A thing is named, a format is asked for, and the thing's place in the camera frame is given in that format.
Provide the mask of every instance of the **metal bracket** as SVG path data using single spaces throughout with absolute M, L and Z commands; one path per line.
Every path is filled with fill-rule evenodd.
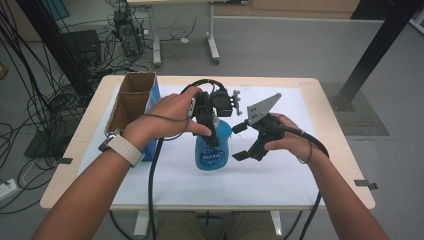
M 267 99 L 264 99 L 252 106 L 247 107 L 247 122 L 249 125 L 255 124 L 257 121 L 261 120 L 271 108 L 278 102 L 281 98 L 281 93 L 277 93 L 274 96 L 271 96 Z

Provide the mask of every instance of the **forearm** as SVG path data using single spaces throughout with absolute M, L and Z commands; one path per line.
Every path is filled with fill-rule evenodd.
M 91 239 L 129 168 L 116 152 L 105 151 L 66 190 L 34 239 Z
M 321 151 L 314 149 L 308 165 L 340 239 L 387 239 L 374 216 Z

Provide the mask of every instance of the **table leg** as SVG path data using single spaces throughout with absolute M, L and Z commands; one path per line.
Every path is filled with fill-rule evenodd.
M 213 15 L 214 15 L 214 4 L 213 2 L 209 3 L 209 32 L 206 33 L 206 38 L 208 39 L 209 48 L 211 50 L 212 59 L 219 63 L 219 53 L 216 47 L 215 39 L 213 38 Z
M 145 239 L 149 229 L 149 212 L 147 210 L 138 211 L 137 220 L 134 227 L 134 239 Z
M 161 58 L 160 58 L 160 39 L 159 35 L 156 33 L 156 27 L 155 27 L 155 16 L 153 14 L 153 7 L 151 5 L 145 6 L 145 9 L 147 10 L 147 14 L 149 16 L 149 22 L 150 22 L 150 28 L 153 35 L 153 65 L 155 67 L 159 67 L 161 64 Z
M 420 31 L 422 34 L 424 34 L 424 27 L 421 25 L 424 22 L 424 11 L 421 12 L 418 17 L 413 20 L 409 20 L 409 23 L 414 26 L 418 31 Z
M 277 236 L 281 236 L 282 229 L 281 229 L 281 219 L 280 219 L 280 212 L 279 211 L 271 211 L 272 221 L 274 222 L 275 227 L 275 234 Z

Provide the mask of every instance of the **white watch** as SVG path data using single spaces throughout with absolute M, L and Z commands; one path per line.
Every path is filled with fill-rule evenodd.
M 144 153 L 141 153 L 127 139 L 123 138 L 121 136 L 122 132 L 123 130 L 117 129 L 114 132 L 107 133 L 106 140 L 99 146 L 99 150 L 104 152 L 106 149 L 111 148 L 134 167 L 144 158 Z

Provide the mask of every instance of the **spray bottle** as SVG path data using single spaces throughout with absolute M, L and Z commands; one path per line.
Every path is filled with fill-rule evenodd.
M 219 146 L 211 147 L 201 136 L 197 136 L 196 138 L 196 166 L 205 171 L 222 168 L 228 162 L 228 138 L 231 136 L 231 127 L 225 121 L 220 120 L 215 114 L 213 115 L 213 123 Z

